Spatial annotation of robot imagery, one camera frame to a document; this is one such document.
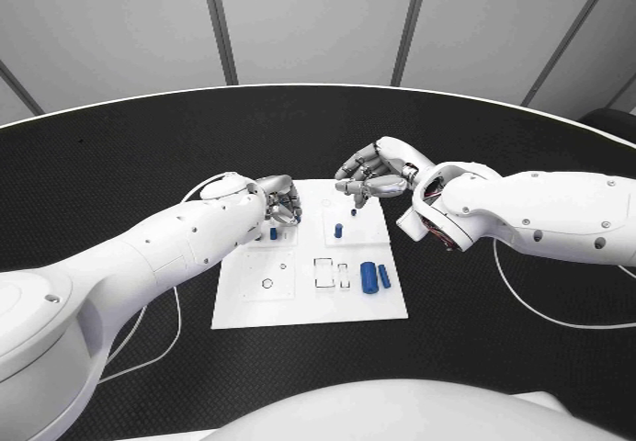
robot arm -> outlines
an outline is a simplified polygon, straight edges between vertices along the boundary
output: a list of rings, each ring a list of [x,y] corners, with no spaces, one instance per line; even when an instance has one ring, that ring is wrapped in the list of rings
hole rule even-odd
[[[64,261],[0,274],[8,439],[58,439],[90,400],[117,332],[143,305],[257,238],[264,219],[296,223],[302,215],[287,175],[253,181],[224,174],[201,197]]]
[[[355,195],[357,207],[371,196],[393,197],[411,188],[413,207],[398,226],[416,241],[432,232],[449,250],[466,251],[489,236],[524,254],[636,266],[636,209],[629,203],[636,195],[635,180],[540,171],[502,177],[482,164],[433,165],[394,138],[384,137],[372,146],[381,146],[375,153],[384,175],[374,177],[365,171],[375,159],[367,147],[338,171],[335,177],[349,176],[351,180],[338,182],[336,188]],[[358,165],[351,170],[352,160]]]

cable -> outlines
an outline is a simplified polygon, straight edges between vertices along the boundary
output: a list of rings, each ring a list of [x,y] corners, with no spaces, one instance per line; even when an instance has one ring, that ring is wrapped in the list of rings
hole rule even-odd
[[[142,319],[143,319],[143,314],[146,313],[146,309],[149,308],[149,306],[146,305],[142,308],[142,313],[137,317],[137,321],[136,321],[136,325],[133,326],[133,329],[130,330],[129,335],[126,336],[126,338],[123,339],[123,343],[120,344],[120,347],[116,349],[116,351],[113,352],[113,354],[110,355],[107,361],[106,361],[106,365],[109,366],[109,363],[116,359],[117,354],[123,351],[123,347],[126,346],[126,344],[129,343],[130,338],[133,337],[133,334],[136,333],[136,330],[139,328],[139,324],[142,323]]]
[[[628,269],[623,266],[619,265],[619,268],[629,274],[631,277],[636,278],[633,273],[631,271],[628,271]]]
[[[501,278],[504,279],[504,283],[507,284],[508,289],[514,293],[514,296],[520,300],[521,304],[540,316],[544,317],[550,322],[560,324],[561,326],[566,326],[569,328],[577,328],[577,329],[623,329],[623,328],[633,328],[636,327],[636,322],[632,323],[618,323],[618,324],[576,324],[569,322],[561,322],[557,319],[553,319],[546,314],[543,314],[538,310],[535,310],[531,305],[521,299],[520,295],[517,294],[517,291],[514,290],[514,287],[511,286],[511,283],[508,281],[508,278],[504,274],[504,270],[501,269],[501,263],[499,263],[499,256],[498,256],[498,239],[494,239],[494,252],[495,252],[495,262],[498,264],[498,270]]]
[[[173,287],[172,289],[175,290],[175,302],[176,302],[176,313],[178,313],[178,317],[179,317],[179,327],[176,329],[176,336],[172,340],[169,348],[166,349],[166,351],[163,352],[163,354],[158,358],[155,358],[153,360],[147,361],[146,363],[142,363],[140,365],[123,370],[117,374],[113,374],[110,377],[100,379],[97,384],[103,384],[106,381],[117,378],[120,375],[127,374],[129,372],[133,372],[134,370],[137,370],[140,368],[146,368],[146,366],[152,365],[156,361],[159,361],[166,356],[166,354],[172,350],[172,347],[176,345],[176,341],[179,340],[179,335],[182,334],[182,307],[179,305],[179,292],[176,291],[176,287]]]
[[[218,175],[214,175],[208,179],[205,179],[205,181],[195,188],[192,188],[189,190],[188,194],[184,196],[184,199],[182,199],[181,203],[184,204],[189,200],[189,198],[197,193],[197,191],[199,190],[201,187],[204,187],[211,181],[214,181],[215,179],[218,179],[220,177],[222,177],[225,175],[227,175],[225,173],[221,173]],[[169,348],[166,349],[166,351],[163,352],[163,354],[158,358],[155,358],[153,360],[147,361],[146,363],[142,363],[140,365],[137,365],[137,366],[123,370],[122,372],[119,372],[117,374],[113,374],[111,376],[106,377],[104,379],[100,379],[97,384],[101,384],[106,381],[109,381],[110,379],[117,378],[120,375],[127,374],[129,372],[133,372],[134,370],[137,370],[140,368],[145,368],[146,366],[152,365],[156,361],[159,361],[166,356],[166,354],[172,350],[172,347],[176,345],[176,341],[179,340],[179,335],[182,333],[182,308],[181,308],[181,305],[179,305],[179,292],[176,290],[176,287],[173,287],[172,289],[175,290],[175,302],[176,302],[176,314],[178,314],[178,317],[179,317],[179,327],[178,327],[176,336],[175,336],[175,339],[172,340]],[[147,305],[142,309],[142,313],[140,313],[140,315],[137,317],[136,325],[133,326],[133,329],[130,330],[129,335],[123,339],[123,343],[120,344],[120,347],[116,349],[116,351],[110,355],[109,359],[106,360],[106,365],[109,365],[109,363],[113,361],[113,359],[116,358],[119,353],[123,351],[123,347],[129,343],[129,341],[130,341],[130,339],[133,337],[133,334],[136,333],[136,330],[139,328],[139,324],[142,323],[143,314],[146,313],[146,309],[147,309]]]

black table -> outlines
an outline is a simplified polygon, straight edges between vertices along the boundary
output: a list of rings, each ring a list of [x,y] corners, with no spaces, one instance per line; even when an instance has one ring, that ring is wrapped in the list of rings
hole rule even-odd
[[[390,88],[282,85],[124,100],[0,129],[0,268],[44,266],[124,232],[222,171],[328,178],[355,150],[394,136],[437,163],[504,175],[580,170],[636,178],[636,152],[512,107]],[[305,391],[364,379],[442,379],[546,390],[573,414],[636,437],[636,330],[582,331],[517,302],[489,239],[447,253],[396,225],[410,198],[383,201],[409,320],[211,331],[221,267],[181,287],[184,333],[166,358],[100,385],[65,440],[222,426]],[[636,280],[612,266],[499,255],[511,283],[560,320],[636,321]],[[107,374],[158,356],[173,297],[152,304]]]

blue cylinder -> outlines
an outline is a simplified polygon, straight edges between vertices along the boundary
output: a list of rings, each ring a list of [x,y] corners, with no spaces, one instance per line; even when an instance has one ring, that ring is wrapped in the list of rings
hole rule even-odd
[[[361,264],[361,278],[362,278],[362,291],[367,294],[375,294],[378,292],[378,272],[375,271],[375,264],[365,262]]]
[[[388,280],[387,267],[378,265],[378,271],[381,272],[381,281],[385,288],[391,288],[391,280]]]

